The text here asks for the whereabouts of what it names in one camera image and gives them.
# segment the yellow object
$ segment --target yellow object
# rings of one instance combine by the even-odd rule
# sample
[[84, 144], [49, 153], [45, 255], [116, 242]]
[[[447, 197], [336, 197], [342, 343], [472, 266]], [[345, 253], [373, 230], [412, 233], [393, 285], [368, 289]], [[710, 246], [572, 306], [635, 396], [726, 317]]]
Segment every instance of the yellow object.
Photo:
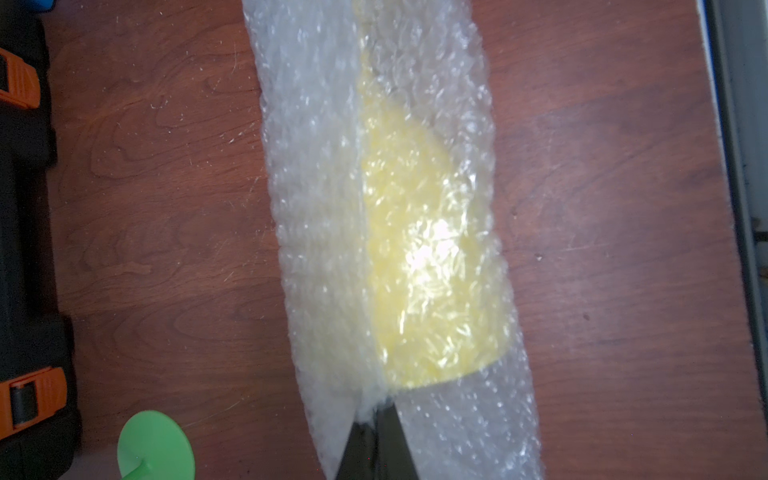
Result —
[[359, 92], [369, 298], [389, 388], [460, 378], [509, 346], [503, 288], [484, 274], [485, 217], [445, 144], [386, 96], [365, 55]]

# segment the green plastic disc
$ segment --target green plastic disc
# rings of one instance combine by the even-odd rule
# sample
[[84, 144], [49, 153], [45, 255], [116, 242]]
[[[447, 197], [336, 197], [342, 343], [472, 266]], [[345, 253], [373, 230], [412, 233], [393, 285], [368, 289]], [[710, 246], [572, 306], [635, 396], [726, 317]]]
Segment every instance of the green plastic disc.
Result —
[[154, 410], [137, 413], [123, 427], [118, 466], [131, 480], [194, 480], [187, 436], [168, 415]]

